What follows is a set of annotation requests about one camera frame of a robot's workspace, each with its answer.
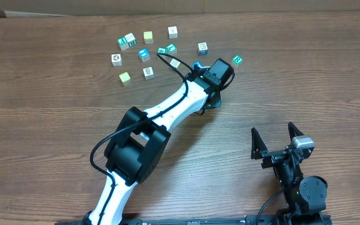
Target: cable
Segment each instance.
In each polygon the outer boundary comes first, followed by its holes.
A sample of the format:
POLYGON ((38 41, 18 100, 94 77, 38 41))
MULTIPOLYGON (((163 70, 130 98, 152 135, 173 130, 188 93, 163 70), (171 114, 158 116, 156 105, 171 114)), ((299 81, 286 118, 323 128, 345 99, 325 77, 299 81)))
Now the cable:
POLYGON ((236 76, 236 73, 233 72, 233 73, 232 73, 232 76, 231 76, 230 82, 228 82, 228 83, 227 83, 225 86, 223 86, 222 89, 220 89, 220 90, 223 91, 223 90, 225 90, 226 88, 228 88, 228 86, 232 83, 232 81, 233 81, 233 79, 234 79, 235 76, 236 76))
POLYGON ((180 98, 178 101, 176 101, 173 105, 171 105, 171 106, 169 106, 168 108, 166 108, 165 110, 159 112, 159 113, 156 114, 155 116, 149 117, 149 118, 144 119, 144 120, 142 120, 142 121, 138 121, 138 122, 134 123, 133 125, 130 125, 130 126, 128 126, 128 127, 125 127, 125 128, 123 128, 123 129, 120 129, 120 130, 118 130, 118 131, 116 131, 116 132, 114 132, 114 133, 106 136, 104 139, 100 140, 100 141, 98 142, 98 144, 96 144, 96 145, 94 146, 94 148, 92 149, 91 154, 90 154, 90 163, 91 163, 91 166, 92 166, 94 169, 98 170, 99 172, 107 175, 107 176, 112 180, 111 191, 109 192, 109 195, 108 195, 108 197, 107 197, 107 199, 106 199, 106 201, 105 201, 105 203, 104 203, 104 206, 103 206, 102 209, 101 209, 101 213, 99 214, 99 219, 98 219, 97 225, 100 225, 100 224, 101 224, 101 221, 102 221, 102 219, 103 219, 106 206, 108 205, 108 202, 109 202, 109 200, 110 200, 111 197, 112 197, 112 194, 113 194, 113 191, 114 191, 114 187, 116 186, 116 183, 115 183, 115 179, 113 178, 112 174, 109 174, 107 171, 103 170, 101 167, 97 166, 97 165, 94 163, 94 155, 95 155, 95 152, 96 152, 96 151, 98 150, 98 148, 101 147, 106 141, 112 139, 114 136, 116 136, 116 135, 118 135, 118 134, 120 134, 120 133, 122 133, 122 132, 124 132, 124 131, 127 131, 127 130, 129 130, 129 129, 134 129, 134 128, 140 126, 140 125, 143 125, 143 124, 145 124, 145 123, 148 123, 149 121, 152 121, 152 120, 158 118, 159 116, 162 116, 163 114, 167 113, 167 112, 168 112, 169 110, 171 110, 172 108, 176 107, 179 103, 181 103, 181 101, 182 101, 184 98, 187 97, 187 94, 188 94, 188 83, 187 83, 186 78, 181 74, 181 72, 180 72, 178 69, 176 69, 175 67, 173 67, 172 65, 170 65, 170 63, 168 63, 165 59, 163 59, 162 56, 160 56, 160 54, 163 55, 163 56, 167 56, 167 57, 170 57, 170 58, 173 58, 173 59, 179 61, 179 62, 182 63, 183 65, 187 66, 187 67, 191 70, 192 73, 194 72, 194 70, 193 70, 188 64, 186 64, 185 62, 181 61, 180 59, 178 59, 178 58, 176 58, 176 57, 174 57, 174 56, 165 54, 165 53, 157 53, 156 55, 158 56, 158 58, 161 59, 161 60, 162 60, 165 64, 167 64, 170 68, 172 68, 172 69, 181 77, 181 79, 183 80, 183 83, 184 83, 184 85, 186 86, 186 91, 184 92, 184 94, 183 94, 183 95, 181 96, 181 98, 180 98))
POLYGON ((204 107, 202 108, 202 112, 201 112, 201 113, 198 113, 198 112, 194 112, 194 113, 197 114, 197 115, 202 116, 202 115, 205 113, 205 108, 204 108, 204 107))
POLYGON ((285 187, 284 189, 281 189, 280 191, 278 191, 276 194, 274 194, 272 197, 270 197, 265 204, 263 204, 263 206, 261 207, 261 209, 259 210, 258 214, 256 215, 256 225, 259 225, 259 217, 261 217, 261 214, 263 212, 263 210, 265 209, 265 207, 275 198, 277 198, 281 193, 283 193, 283 191, 285 191, 288 188, 291 188, 295 182, 296 176, 297 176, 297 169, 295 166, 295 161, 294 161, 294 157, 292 152, 289 152, 289 157, 291 157, 291 162, 292 162, 292 182, 291 185, 288 187, 285 187))
POLYGON ((259 217, 261 217, 261 214, 263 212, 263 210, 265 209, 265 207, 275 198, 277 198, 281 193, 283 193, 283 190, 278 191, 276 194, 274 194, 272 197, 270 197, 265 204, 263 204, 263 206, 261 207, 261 209, 259 210, 257 216, 256 216, 256 225, 259 225, 259 217))

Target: teal sticker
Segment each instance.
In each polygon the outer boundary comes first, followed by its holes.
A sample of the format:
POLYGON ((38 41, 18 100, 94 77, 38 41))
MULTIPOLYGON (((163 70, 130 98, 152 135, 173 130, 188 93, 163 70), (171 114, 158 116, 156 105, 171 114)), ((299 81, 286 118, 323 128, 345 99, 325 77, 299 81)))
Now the teal sticker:
POLYGON ((232 59, 237 65, 240 65, 240 63, 243 61, 243 59, 240 56, 236 56, 232 59))
POLYGON ((170 44, 167 46, 167 50, 169 50, 170 52, 176 50, 176 46, 174 44, 170 44))
POLYGON ((158 50, 158 53, 166 53, 166 49, 160 47, 158 50))
POLYGON ((131 46, 135 46, 137 43, 136 43, 136 40, 133 40, 133 41, 130 41, 129 42, 129 46, 131 47, 131 46))
POLYGON ((124 37, 119 38, 117 40, 117 43, 119 43, 119 45, 126 44, 127 43, 126 38, 124 38, 124 37))

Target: cube with printed symbol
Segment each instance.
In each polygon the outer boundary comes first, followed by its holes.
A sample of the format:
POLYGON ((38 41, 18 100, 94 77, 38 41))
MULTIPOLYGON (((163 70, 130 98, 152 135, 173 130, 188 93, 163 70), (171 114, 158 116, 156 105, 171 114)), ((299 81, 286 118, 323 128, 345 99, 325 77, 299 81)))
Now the cube with printed symbol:
POLYGON ((178 38, 178 27, 168 27, 167 30, 169 31, 169 39, 178 38))
POLYGON ((142 50, 138 51, 138 56, 140 57, 141 61, 145 63, 149 60, 149 52, 146 48, 143 48, 142 50))
POLYGON ((142 71, 144 72, 145 80, 154 78, 154 71, 153 71, 152 67, 144 68, 144 69, 142 69, 142 71))
POLYGON ((178 48, 176 47, 176 45, 174 45, 173 43, 171 43, 170 45, 166 46, 167 49, 167 53, 169 55, 174 55, 178 52, 178 48))
POLYGON ((158 53, 165 53, 165 54, 166 54, 166 48, 164 48, 164 47, 159 47, 159 48, 157 49, 157 52, 158 52, 158 53))
POLYGON ((136 38, 132 33, 125 35, 124 38, 126 38, 127 43, 129 43, 129 47, 135 46, 137 44, 136 38))
POLYGON ((237 69, 243 63, 243 61, 244 60, 242 57, 237 55, 231 60, 231 66, 237 69))
POLYGON ((127 72, 120 74, 119 78, 122 81, 123 86, 127 86, 127 85, 131 84, 131 79, 127 72))
POLYGON ((178 69, 179 66, 180 66, 180 62, 175 60, 175 59, 172 59, 172 61, 170 62, 170 65, 172 65, 174 68, 178 69))
POLYGON ((198 54, 200 56, 206 55, 208 53, 208 45, 206 45, 206 42, 199 43, 198 44, 198 54))
POLYGON ((153 39, 153 32, 152 31, 146 31, 144 32, 144 42, 146 44, 152 44, 154 42, 153 39))
POLYGON ((126 50, 129 48, 129 43, 126 41, 126 38, 121 37, 117 40, 117 43, 119 44, 120 50, 126 50))

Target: green cube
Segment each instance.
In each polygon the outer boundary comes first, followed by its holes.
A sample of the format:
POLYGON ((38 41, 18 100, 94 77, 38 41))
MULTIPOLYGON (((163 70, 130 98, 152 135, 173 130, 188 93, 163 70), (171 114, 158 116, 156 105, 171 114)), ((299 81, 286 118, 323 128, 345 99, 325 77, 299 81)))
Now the green cube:
POLYGON ((158 53, 166 53, 166 48, 164 48, 164 47, 159 47, 159 48, 157 49, 157 52, 158 52, 158 53))
POLYGON ((231 60, 231 65, 234 67, 234 68, 238 68, 239 65, 241 65, 243 63, 243 59, 241 56, 237 55, 236 57, 234 57, 232 60, 231 60))
POLYGON ((119 38, 117 43, 119 44, 119 47, 122 51, 129 48, 129 44, 124 37, 119 38))
POLYGON ((166 49, 167 49, 167 53, 169 55, 174 55, 174 54, 176 54, 178 52, 178 48, 173 43, 166 46, 166 49))

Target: printed label on cube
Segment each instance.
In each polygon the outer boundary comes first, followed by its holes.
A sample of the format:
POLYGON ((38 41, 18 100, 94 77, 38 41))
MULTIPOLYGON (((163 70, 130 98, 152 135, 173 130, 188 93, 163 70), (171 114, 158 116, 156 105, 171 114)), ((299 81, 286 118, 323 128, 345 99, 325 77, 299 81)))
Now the printed label on cube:
POLYGON ((127 72, 124 72, 119 75, 120 80, 122 81, 124 86, 127 86, 131 83, 130 76, 127 72))
POLYGON ((144 32, 144 39, 151 39, 151 38, 153 38, 153 32, 152 31, 144 32))
POLYGON ((206 49, 207 49, 207 47, 206 47, 206 44, 205 44, 205 43, 201 43, 201 44, 199 44, 199 48, 200 48, 200 50, 206 50, 206 49))
POLYGON ((154 78, 154 71, 153 71, 152 67, 147 67, 147 68, 144 68, 142 70, 144 71, 145 80, 149 80, 149 79, 154 78))
POLYGON ((178 32, 178 28, 176 26, 169 27, 169 33, 176 34, 178 32))
POLYGON ((240 56, 236 56, 232 59, 237 65, 240 65, 243 59, 240 56))
POLYGON ((157 51, 158 53, 166 53, 166 49, 164 49, 163 47, 160 47, 157 51))
POLYGON ((117 43, 119 43, 119 45, 123 45, 123 44, 127 44, 126 38, 121 37, 117 40, 117 43))
POLYGON ((170 45, 167 46, 167 50, 172 52, 172 51, 176 50, 176 47, 175 47, 174 44, 170 44, 170 45))
POLYGON ((124 38, 126 38, 126 41, 129 43, 130 47, 136 45, 136 38, 132 33, 125 35, 124 38))
POLYGON ((122 57, 120 54, 112 54, 113 66, 122 66, 122 57))
POLYGON ((139 54, 143 58, 143 57, 146 57, 149 53, 148 53, 147 49, 142 49, 139 51, 139 54))
POLYGON ((178 68, 180 65, 180 62, 175 59, 172 59, 172 61, 170 62, 170 65, 172 65, 174 68, 178 68))

